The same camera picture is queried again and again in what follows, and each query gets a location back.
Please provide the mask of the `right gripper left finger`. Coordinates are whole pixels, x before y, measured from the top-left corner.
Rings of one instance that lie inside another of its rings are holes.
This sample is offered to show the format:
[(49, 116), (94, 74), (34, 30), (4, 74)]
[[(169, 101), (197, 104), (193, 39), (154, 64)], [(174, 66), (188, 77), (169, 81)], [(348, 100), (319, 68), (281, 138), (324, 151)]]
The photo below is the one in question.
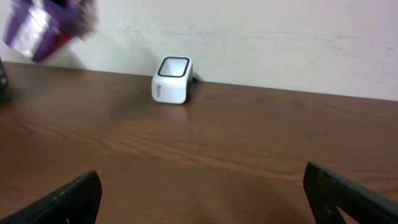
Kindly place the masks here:
[(101, 202), (99, 175), (91, 170), (27, 207), (1, 219), (2, 224), (96, 223)]

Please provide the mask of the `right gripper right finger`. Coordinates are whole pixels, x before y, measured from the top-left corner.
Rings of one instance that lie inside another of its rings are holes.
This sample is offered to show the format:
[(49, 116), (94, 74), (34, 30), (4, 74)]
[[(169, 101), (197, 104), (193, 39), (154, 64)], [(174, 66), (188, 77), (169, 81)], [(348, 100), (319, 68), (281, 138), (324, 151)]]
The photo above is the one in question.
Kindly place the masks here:
[(358, 223), (397, 223), (396, 202), (320, 164), (307, 164), (303, 187), (317, 223), (345, 223), (340, 210)]

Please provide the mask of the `purple tissue pack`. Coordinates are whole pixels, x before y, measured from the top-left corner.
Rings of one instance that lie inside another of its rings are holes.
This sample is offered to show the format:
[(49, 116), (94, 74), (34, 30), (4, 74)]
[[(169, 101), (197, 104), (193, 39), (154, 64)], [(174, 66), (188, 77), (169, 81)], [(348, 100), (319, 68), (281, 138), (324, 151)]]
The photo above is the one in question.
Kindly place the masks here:
[(95, 0), (13, 1), (4, 43), (40, 63), (70, 40), (93, 33), (97, 20)]

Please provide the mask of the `white barcode scanner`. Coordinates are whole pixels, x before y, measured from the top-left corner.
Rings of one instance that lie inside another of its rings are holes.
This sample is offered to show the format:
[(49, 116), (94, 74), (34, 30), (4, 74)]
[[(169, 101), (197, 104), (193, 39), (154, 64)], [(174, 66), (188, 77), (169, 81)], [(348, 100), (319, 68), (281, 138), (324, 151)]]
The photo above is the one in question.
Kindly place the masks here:
[(193, 81), (193, 62), (189, 57), (164, 57), (152, 77), (152, 98), (159, 103), (184, 104)]

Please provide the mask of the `dark grey plastic basket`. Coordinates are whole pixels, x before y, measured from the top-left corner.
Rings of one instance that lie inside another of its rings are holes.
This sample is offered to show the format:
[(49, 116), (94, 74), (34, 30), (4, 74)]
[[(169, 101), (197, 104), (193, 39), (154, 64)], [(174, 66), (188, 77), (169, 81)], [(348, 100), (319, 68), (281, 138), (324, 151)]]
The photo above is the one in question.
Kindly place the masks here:
[(5, 104), (9, 101), (9, 80), (2, 61), (0, 61), (0, 72), (0, 102), (1, 104)]

